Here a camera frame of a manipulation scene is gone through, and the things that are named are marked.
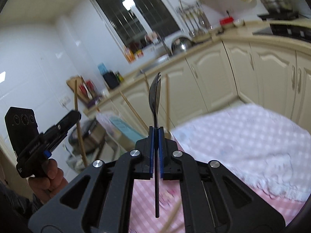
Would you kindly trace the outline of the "left human hand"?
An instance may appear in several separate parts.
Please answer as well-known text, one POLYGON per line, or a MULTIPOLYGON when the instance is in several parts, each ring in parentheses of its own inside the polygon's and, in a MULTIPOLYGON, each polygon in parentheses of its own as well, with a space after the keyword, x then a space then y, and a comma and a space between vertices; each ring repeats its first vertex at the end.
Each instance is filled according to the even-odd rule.
POLYGON ((42 203, 47 203, 68 185, 68 181, 64 177, 63 170, 58 167, 56 160, 49 159, 42 167, 46 177, 30 177, 28 184, 35 196, 42 203))

